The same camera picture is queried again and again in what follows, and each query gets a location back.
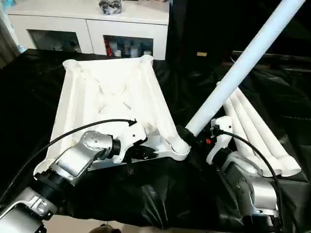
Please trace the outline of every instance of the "white pipe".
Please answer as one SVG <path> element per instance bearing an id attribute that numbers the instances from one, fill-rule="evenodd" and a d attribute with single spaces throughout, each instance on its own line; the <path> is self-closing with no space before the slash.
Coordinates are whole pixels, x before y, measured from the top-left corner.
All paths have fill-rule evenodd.
<path id="1" fill-rule="evenodd" d="M 253 144 L 262 153 L 262 155 L 268 160 L 268 162 L 270 163 L 276 175 L 281 174 L 282 172 L 281 164 L 278 162 L 278 160 L 275 157 L 272 156 L 272 154 L 268 150 L 266 144 L 264 143 L 256 127 L 253 125 L 251 119 L 249 118 L 246 111 L 244 110 L 235 92 L 233 92 L 232 95 L 230 96 L 230 101 L 232 102 L 234 110 L 237 113 L 240 123 L 243 126 L 243 129 L 246 133 L 248 141 L 251 144 Z"/>
<path id="2" fill-rule="evenodd" d="M 243 130 L 243 127 L 240 123 L 240 120 L 238 118 L 237 113 L 234 110 L 234 107 L 231 103 L 230 99 L 227 99 L 224 103 L 224 109 L 225 109 L 225 113 L 227 116 L 230 116 L 232 119 L 232 130 L 233 133 L 244 138 L 245 140 L 248 141 L 246 134 Z M 252 161 L 253 163 L 255 163 L 261 170 L 262 170 L 262 175 L 263 176 L 269 176 L 271 175 L 268 166 L 264 163 L 264 161 L 260 158 L 258 158 L 257 156 L 255 156 L 253 150 L 246 145 L 245 143 L 243 143 L 242 141 L 234 138 L 235 144 L 237 146 L 238 152 L 244 156 L 246 159 Z"/>
<path id="3" fill-rule="evenodd" d="M 283 170 L 281 175 L 287 177 L 299 173 L 301 171 L 301 167 L 298 165 L 296 160 L 293 157 L 291 157 L 282 147 L 279 140 L 276 138 L 276 136 L 272 133 L 267 124 L 260 117 L 258 112 L 253 107 L 253 105 L 248 101 L 247 97 L 243 94 L 243 92 L 239 88 L 237 88 L 235 93 L 240 103 L 242 104 L 243 108 L 245 109 L 248 116 L 255 125 L 256 129 L 260 133 L 270 153 L 274 157 L 276 157 L 282 164 Z"/>
<path id="4" fill-rule="evenodd" d="M 259 59 L 265 54 L 278 35 L 294 17 L 305 0 L 283 0 L 247 46 L 235 64 L 226 73 L 186 128 L 194 136 L 209 123 L 226 99 L 239 86 Z"/>

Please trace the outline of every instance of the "glass cabinet door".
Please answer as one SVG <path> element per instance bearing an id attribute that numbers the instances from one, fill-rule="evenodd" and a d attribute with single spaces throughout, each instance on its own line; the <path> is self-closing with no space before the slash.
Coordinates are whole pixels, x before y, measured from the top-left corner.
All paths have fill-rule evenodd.
<path id="1" fill-rule="evenodd" d="M 30 34 L 36 48 L 39 50 L 81 53 L 81 47 L 76 33 L 45 30 L 27 31 Z"/>
<path id="2" fill-rule="evenodd" d="M 167 25 L 87 20 L 95 54 L 165 60 Z"/>
<path id="3" fill-rule="evenodd" d="M 85 19 L 9 15 L 26 49 L 93 53 Z"/>
<path id="4" fill-rule="evenodd" d="M 150 38 L 104 35 L 103 40 L 108 56 L 134 58 L 153 53 L 154 40 Z"/>

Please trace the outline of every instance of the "table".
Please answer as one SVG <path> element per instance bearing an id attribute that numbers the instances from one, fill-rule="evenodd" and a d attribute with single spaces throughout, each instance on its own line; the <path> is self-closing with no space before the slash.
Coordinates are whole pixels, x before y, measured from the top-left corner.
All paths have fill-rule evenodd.
<path id="1" fill-rule="evenodd" d="M 27 158 L 45 145 L 62 89 L 66 59 L 108 59 L 95 54 L 27 50 L 0 73 L 2 153 L 0 192 Z M 154 70 L 176 124 L 185 125 L 228 67 L 205 72 L 184 70 L 155 61 Z M 289 203 L 284 208 L 287 232 L 293 212 L 302 232 L 311 230 L 311 102 L 310 78 L 282 70 L 254 70 L 242 90 L 303 172 L 281 184 Z M 19 180 L 14 193 L 27 185 L 41 155 Z M 187 160 L 170 158 L 89 172 L 69 194 L 60 213 L 78 218 L 117 220 L 138 226 L 181 227 L 239 231 L 242 228 L 235 197 L 220 172 L 208 166 L 206 155 L 191 153 Z"/>

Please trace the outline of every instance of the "shelf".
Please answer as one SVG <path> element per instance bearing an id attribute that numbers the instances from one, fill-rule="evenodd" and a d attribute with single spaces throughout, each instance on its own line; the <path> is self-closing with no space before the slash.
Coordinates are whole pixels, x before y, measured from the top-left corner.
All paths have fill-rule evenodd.
<path id="1" fill-rule="evenodd" d="M 84 18 L 146 24 L 169 24 L 169 2 L 122 2 L 122 12 L 104 15 L 98 0 L 26 0 L 8 10 L 9 15 Z"/>

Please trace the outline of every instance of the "black cable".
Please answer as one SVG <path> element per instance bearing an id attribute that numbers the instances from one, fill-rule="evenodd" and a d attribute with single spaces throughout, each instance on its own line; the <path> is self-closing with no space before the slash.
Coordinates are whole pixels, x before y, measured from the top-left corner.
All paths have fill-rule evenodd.
<path id="1" fill-rule="evenodd" d="M 267 165 L 267 167 L 269 168 L 269 171 L 271 172 L 271 174 L 273 176 L 274 182 L 276 183 L 277 205 L 278 205 L 280 223 L 281 223 L 281 228 L 282 228 L 284 226 L 284 218 L 283 218 L 283 211 L 282 211 L 282 187 L 280 185 L 278 177 L 276 176 L 276 173 L 273 171 L 273 168 L 271 167 L 271 165 L 268 162 L 268 160 L 263 156 L 263 154 L 255 146 L 253 146 L 250 142 L 248 142 L 244 138 L 242 138 L 242 137 L 240 137 L 240 136 L 238 136 L 238 135 L 236 135 L 234 133 L 226 132 L 226 131 L 223 131 L 223 130 L 218 130 L 217 133 L 218 134 L 227 134 L 229 136 L 235 137 L 236 139 L 244 142 L 250 148 L 252 148 L 259 155 L 259 157 L 264 161 L 264 163 Z M 300 233 L 301 231 L 299 230 L 297 220 L 295 219 L 294 215 L 291 215 L 291 217 L 292 217 L 293 224 L 294 224 L 297 232 Z"/>
<path id="2" fill-rule="evenodd" d="M 77 131 L 89 128 L 91 126 L 94 125 L 99 125 L 99 124 L 104 124 L 104 123 L 109 123 L 109 122 L 127 122 L 130 125 L 135 124 L 136 121 L 133 120 L 127 120 L 127 119 L 110 119 L 110 120 L 101 120 L 101 121 L 97 121 L 94 123 L 90 123 L 84 126 L 81 126 L 79 128 L 76 128 L 74 130 L 71 130 L 67 133 L 64 133 L 63 135 L 55 138 L 54 140 L 52 140 L 49 144 L 47 144 L 46 146 L 44 146 L 42 149 L 40 149 L 37 153 L 35 153 L 33 156 L 31 156 L 28 161 L 26 163 L 24 163 L 24 165 L 21 167 L 21 169 L 18 171 L 18 173 L 15 175 L 15 177 L 12 179 L 11 183 L 9 184 L 9 186 L 7 187 L 7 189 L 4 191 L 4 193 L 2 194 L 1 198 L 0 198 L 0 206 L 3 204 L 6 195 L 8 194 L 8 192 L 12 189 L 12 186 L 14 185 L 14 183 L 16 182 L 17 178 L 20 176 L 20 174 L 22 173 L 22 171 L 29 165 L 29 163 L 36 158 L 41 152 L 43 152 L 44 150 L 46 150 L 47 148 L 49 148 L 51 145 L 55 144 L 56 142 L 58 142 L 59 140 L 63 139 L 64 137 L 73 134 Z"/>

